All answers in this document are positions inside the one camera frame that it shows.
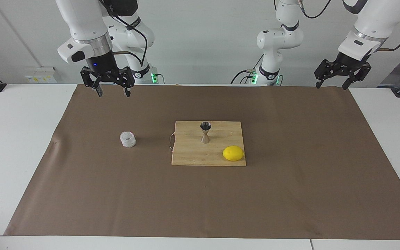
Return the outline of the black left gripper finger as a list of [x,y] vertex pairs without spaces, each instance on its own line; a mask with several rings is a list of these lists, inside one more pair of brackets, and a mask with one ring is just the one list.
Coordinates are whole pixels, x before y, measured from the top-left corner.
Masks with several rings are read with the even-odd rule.
[[316,78],[316,87],[320,88],[323,82],[329,78],[335,76],[334,74],[334,63],[328,61],[327,59],[322,60],[319,66],[314,71],[314,76]]
[[357,70],[357,73],[354,73],[352,70],[350,70],[348,79],[346,79],[346,81],[342,84],[342,89],[347,90],[352,83],[357,81],[363,81],[370,72],[370,70],[371,70],[371,65],[368,62],[365,62],[360,67],[360,69]]

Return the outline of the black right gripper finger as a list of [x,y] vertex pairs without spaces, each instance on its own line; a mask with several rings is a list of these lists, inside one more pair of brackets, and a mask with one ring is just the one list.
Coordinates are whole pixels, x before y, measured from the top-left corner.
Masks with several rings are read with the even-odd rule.
[[83,84],[97,92],[97,95],[101,98],[103,96],[103,90],[100,87],[102,76],[99,73],[91,71],[89,67],[83,67],[80,74]]
[[130,97],[131,89],[135,84],[135,78],[130,67],[119,69],[117,76],[115,76],[115,84],[124,89],[124,94],[127,98]]

